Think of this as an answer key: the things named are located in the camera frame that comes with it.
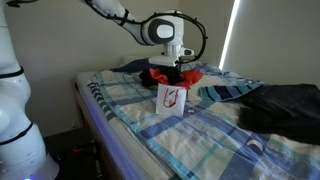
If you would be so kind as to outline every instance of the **white wall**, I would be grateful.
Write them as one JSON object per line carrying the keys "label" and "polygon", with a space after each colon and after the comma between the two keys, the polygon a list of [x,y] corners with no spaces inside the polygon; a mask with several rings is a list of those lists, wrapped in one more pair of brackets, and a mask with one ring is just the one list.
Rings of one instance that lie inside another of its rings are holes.
{"label": "white wall", "polygon": [[224,69],[320,87],[319,17],[319,0],[242,0]]}
{"label": "white wall", "polygon": [[[219,65],[224,40],[229,24],[234,0],[183,0],[180,9],[191,17],[197,17],[207,31],[207,46],[202,62]],[[194,49],[196,54],[201,48],[201,36],[197,28],[191,23],[185,23],[185,47]]]}
{"label": "white wall", "polygon": [[[122,0],[137,18],[178,8],[180,0]],[[116,67],[124,55],[160,53],[138,45],[129,33],[95,14],[80,0],[40,0],[6,8],[16,56],[32,95],[27,115],[43,136],[78,123],[71,80],[80,71]]]}

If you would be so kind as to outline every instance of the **bed sheet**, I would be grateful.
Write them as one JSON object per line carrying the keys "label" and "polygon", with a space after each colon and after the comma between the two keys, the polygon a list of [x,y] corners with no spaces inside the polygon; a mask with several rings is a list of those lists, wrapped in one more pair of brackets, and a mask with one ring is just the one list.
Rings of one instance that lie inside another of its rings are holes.
{"label": "bed sheet", "polygon": [[[216,82],[225,85],[252,82],[209,65],[193,68],[219,77]],[[239,128],[241,105],[202,103],[197,94],[190,94],[183,117],[155,115],[156,91],[141,87],[136,74],[101,71],[90,87],[100,94],[100,107],[110,108],[182,179],[320,177],[319,146]]]}
{"label": "bed sheet", "polygon": [[123,177],[125,179],[152,179],[152,177],[169,179],[174,177],[175,173],[147,151],[122,121],[116,116],[112,116],[111,112],[101,110],[87,86],[87,81],[95,74],[96,72],[79,73],[76,77],[76,83],[94,124],[99,129],[99,133],[119,166]]}

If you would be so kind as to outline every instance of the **bed frame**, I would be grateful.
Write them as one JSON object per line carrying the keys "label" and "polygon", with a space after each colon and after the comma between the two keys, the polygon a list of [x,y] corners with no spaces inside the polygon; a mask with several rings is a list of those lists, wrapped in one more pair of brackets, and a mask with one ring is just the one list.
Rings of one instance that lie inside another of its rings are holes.
{"label": "bed frame", "polygon": [[102,142],[102,137],[100,136],[96,125],[92,120],[92,117],[81,98],[81,95],[78,91],[78,87],[75,81],[72,82],[73,84],[73,94],[76,100],[77,109],[79,116],[81,118],[82,126],[90,132],[92,138],[98,143],[99,151],[102,156],[102,160],[104,163],[104,167],[106,168],[106,173],[108,179],[124,179],[119,167],[113,160],[112,156],[109,153],[109,148],[104,145]]}

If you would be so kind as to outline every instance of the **black cloth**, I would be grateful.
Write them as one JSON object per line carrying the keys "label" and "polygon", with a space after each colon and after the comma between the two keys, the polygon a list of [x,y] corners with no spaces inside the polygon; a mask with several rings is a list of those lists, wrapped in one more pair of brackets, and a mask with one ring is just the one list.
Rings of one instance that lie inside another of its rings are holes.
{"label": "black cloth", "polygon": [[320,145],[320,90],[315,85],[262,86],[241,100],[239,126]]}
{"label": "black cloth", "polygon": [[149,68],[155,68],[155,64],[150,64],[147,58],[136,59],[120,68],[110,69],[113,72],[125,72],[125,73],[136,73]]}
{"label": "black cloth", "polygon": [[[183,75],[177,67],[157,66],[153,69],[159,69],[160,74],[167,76],[169,85],[175,85],[184,80]],[[153,79],[149,69],[144,70],[139,77],[144,87],[158,85],[158,80]]]}

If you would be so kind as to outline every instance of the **blue checkered blanket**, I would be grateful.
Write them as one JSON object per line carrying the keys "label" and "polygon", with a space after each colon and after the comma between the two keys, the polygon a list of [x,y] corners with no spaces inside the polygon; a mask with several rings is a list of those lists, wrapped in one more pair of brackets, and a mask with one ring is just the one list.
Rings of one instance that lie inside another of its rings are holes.
{"label": "blue checkered blanket", "polygon": [[[207,64],[191,64],[225,85],[259,83]],[[155,114],[156,90],[139,73],[100,71],[88,82],[102,110],[112,110],[182,179],[320,179],[320,147],[278,135],[255,134],[213,103],[186,102],[183,117]]]}

